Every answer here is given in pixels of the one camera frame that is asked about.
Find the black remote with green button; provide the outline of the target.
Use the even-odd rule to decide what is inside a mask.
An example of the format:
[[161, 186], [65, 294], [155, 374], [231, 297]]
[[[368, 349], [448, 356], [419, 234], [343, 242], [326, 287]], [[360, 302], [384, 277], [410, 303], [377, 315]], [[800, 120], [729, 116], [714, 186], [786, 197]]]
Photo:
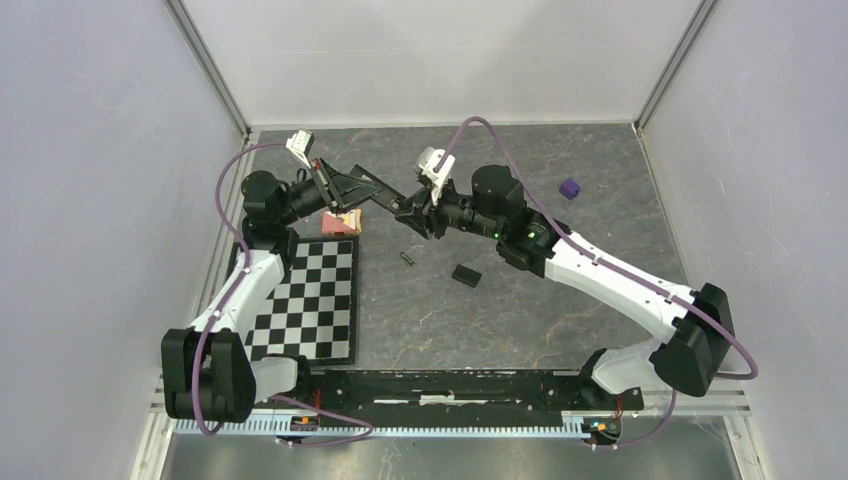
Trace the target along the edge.
[[359, 177], [362, 180], [370, 182], [377, 188], [377, 193], [371, 197], [375, 203], [393, 215], [400, 212], [400, 207], [405, 200], [405, 196], [403, 194], [380, 180], [375, 174], [371, 173], [359, 164], [356, 164], [351, 169], [350, 174], [354, 177]]

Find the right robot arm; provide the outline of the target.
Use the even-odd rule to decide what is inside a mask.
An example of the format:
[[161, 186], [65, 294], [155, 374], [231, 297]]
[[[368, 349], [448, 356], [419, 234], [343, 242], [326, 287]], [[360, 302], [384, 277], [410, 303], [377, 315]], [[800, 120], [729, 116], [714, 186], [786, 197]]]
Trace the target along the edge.
[[405, 196], [360, 165], [349, 173], [370, 200], [426, 239], [447, 230], [495, 240], [497, 253], [521, 271], [567, 285], [614, 308], [651, 338], [623, 349], [602, 349], [577, 382], [580, 400], [602, 408], [630, 388], [664, 384], [703, 397], [731, 347], [728, 296], [710, 283], [699, 289], [674, 284], [598, 249], [565, 224], [531, 208], [521, 183], [503, 165], [472, 175], [471, 191], [452, 180], [437, 186], [425, 175]]

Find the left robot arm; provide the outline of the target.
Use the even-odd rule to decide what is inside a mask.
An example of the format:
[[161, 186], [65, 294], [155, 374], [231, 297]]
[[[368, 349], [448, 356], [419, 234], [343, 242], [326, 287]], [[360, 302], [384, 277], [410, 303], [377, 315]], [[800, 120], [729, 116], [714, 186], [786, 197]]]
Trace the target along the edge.
[[314, 381], [302, 355], [271, 354], [252, 361], [246, 337], [261, 304], [291, 273], [299, 244], [293, 223], [324, 209], [345, 213], [383, 189], [321, 159], [310, 161], [305, 172], [292, 184], [265, 170], [242, 180], [245, 216], [231, 229], [239, 245], [233, 270], [201, 315], [162, 339], [166, 412], [173, 419], [195, 421], [205, 435], [226, 423], [246, 421], [255, 404], [276, 394], [295, 408], [313, 397]]

